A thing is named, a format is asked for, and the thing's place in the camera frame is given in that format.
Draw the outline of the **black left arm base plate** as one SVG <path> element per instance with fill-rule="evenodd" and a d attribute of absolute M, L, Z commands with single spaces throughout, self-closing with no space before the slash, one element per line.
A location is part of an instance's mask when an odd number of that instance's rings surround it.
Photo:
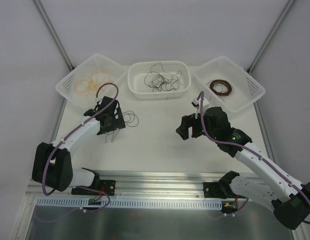
<path fill-rule="evenodd" d="M 74 196 L 93 196 L 103 192 L 109 196 L 115 195 L 116 181 L 98 179 L 97 182 L 91 186 L 76 186 L 72 188 L 71 194 Z"/>

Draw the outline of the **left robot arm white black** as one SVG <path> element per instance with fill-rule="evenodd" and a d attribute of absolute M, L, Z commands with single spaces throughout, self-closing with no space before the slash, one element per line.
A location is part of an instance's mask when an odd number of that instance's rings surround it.
<path fill-rule="evenodd" d="M 63 192 L 69 187 L 82 187 L 94 195 L 101 188 L 100 175 L 88 168 L 75 169 L 72 157 L 90 139 L 126 127 L 118 100 L 103 97 L 87 110 L 75 129 L 51 143 L 40 143 L 35 152 L 31 178 L 42 187 Z"/>

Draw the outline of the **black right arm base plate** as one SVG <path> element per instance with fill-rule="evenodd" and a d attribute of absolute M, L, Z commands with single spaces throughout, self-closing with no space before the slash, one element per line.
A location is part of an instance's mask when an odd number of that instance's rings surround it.
<path fill-rule="evenodd" d="M 236 195 L 230 188 L 229 185 L 225 185 L 220 182 L 203 182 L 203 194 L 205 198 L 218 198 L 218 199 L 245 199 L 242 195 Z"/>

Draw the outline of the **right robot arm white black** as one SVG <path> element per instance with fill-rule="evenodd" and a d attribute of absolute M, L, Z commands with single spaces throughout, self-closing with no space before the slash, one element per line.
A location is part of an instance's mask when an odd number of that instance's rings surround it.
<path fill-rule="evenodd" d="M 229 171 L 213 191 L 217 198 L 234 194 L 246 197 L 273 212 L 286 228 L 295 230 L 300 224 L 310 225 L 310 182 L 304 184 L 290 176 L 262 154 L 252 139 L 231 126 L 221 107 L 210 107 L 204 113 L 184 115 L 176 133 L 183 140 L 206 136 L 218 148 L 251 169 L 264 185 L 250 182 L 238 172 Z"/>

